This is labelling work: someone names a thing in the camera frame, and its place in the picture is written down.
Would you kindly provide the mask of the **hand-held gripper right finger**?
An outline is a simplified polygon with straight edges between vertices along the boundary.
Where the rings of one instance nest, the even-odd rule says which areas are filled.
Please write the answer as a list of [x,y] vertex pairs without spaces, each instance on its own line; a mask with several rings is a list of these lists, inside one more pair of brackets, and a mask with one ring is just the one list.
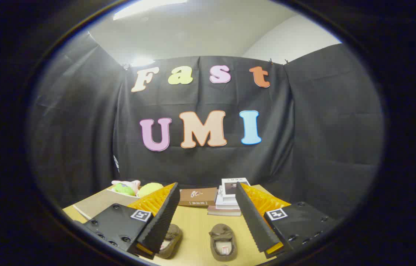
[[338,224],[304,201],[287,203],[243,183],[236,184],[235,196],[257,249],[267,259],[313,244]]

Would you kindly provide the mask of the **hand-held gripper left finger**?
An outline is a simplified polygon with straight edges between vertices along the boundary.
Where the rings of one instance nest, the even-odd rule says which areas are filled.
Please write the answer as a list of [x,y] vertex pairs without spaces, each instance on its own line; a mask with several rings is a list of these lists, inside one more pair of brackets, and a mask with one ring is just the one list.
[[179,204],[178,186],[172,183],[131,204],[112,203],[82,229],[124,252],[153,259]]

